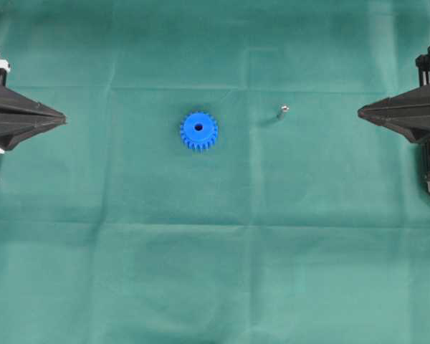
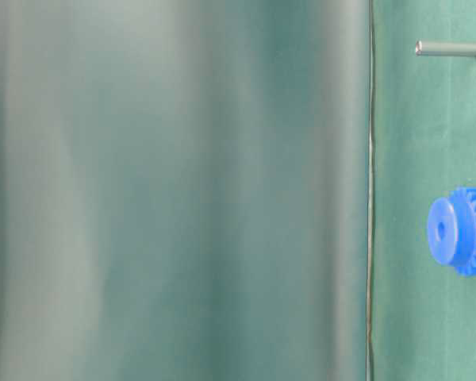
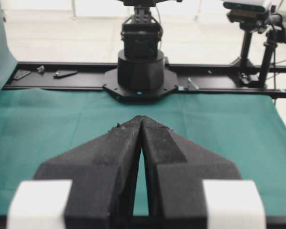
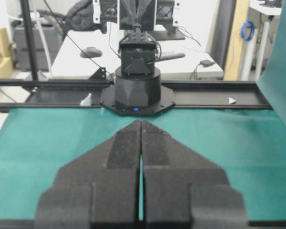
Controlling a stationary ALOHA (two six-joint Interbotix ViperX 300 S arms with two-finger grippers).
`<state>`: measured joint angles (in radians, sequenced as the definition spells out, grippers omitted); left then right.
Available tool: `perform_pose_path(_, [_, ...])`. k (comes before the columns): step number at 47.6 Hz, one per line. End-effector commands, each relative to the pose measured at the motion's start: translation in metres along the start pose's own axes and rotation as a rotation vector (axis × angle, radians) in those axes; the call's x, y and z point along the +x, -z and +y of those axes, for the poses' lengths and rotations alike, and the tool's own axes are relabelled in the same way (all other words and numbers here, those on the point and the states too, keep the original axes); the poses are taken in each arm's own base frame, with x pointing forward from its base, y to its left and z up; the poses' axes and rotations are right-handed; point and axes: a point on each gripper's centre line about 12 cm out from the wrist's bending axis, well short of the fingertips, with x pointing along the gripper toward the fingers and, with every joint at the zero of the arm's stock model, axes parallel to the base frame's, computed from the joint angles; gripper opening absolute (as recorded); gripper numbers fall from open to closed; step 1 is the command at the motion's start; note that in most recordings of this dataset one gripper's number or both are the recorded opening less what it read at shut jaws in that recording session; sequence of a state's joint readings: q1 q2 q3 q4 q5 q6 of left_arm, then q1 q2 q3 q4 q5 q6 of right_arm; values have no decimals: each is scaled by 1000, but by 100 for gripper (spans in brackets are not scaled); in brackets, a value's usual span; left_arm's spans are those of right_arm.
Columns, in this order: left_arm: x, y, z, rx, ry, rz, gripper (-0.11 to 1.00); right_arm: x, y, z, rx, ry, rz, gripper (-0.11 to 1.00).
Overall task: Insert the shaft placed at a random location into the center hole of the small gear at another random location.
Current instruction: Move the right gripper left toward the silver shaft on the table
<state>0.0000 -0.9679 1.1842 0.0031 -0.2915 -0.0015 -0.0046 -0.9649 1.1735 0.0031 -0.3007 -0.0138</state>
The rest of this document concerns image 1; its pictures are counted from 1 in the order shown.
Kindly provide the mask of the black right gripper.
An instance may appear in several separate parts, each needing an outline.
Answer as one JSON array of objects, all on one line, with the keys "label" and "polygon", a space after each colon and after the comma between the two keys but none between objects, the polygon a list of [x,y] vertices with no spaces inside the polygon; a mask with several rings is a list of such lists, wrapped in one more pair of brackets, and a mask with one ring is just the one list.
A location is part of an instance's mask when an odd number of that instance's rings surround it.
[{"label": "black right gripper", "polygon": [[420,87],[394,97],[364,105],[358,117],[374,125],[392,130],[404,136],[410,143],[420,144],[425,170],[427,191],[430,194],[430,125],[422,125],[415,118],[387,118],[388,113],[430,108],[430,47],[427,54],[416,58]]}]

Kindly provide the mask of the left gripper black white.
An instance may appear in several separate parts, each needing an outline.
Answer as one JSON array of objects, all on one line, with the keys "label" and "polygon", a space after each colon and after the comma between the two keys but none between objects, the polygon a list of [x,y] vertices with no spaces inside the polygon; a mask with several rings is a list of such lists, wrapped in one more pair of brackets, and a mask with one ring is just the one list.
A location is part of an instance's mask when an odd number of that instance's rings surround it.
[{"label": "left gripper black white", "polygon": [[11,66],[0,58],[0,154],[66,123],[63,113],[3,86]]}]

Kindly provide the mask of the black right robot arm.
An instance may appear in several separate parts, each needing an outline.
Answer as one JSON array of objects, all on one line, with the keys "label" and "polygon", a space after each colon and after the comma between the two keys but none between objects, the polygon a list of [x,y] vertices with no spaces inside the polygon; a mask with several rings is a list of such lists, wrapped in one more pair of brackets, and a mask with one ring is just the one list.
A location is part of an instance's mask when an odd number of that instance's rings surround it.
[{"label": "black right robot arm", "polygon": [[421,147],[424,181],[430,195],[430,46],[415,60],[419,87],[358,110],[358,117],[405,137]]}]

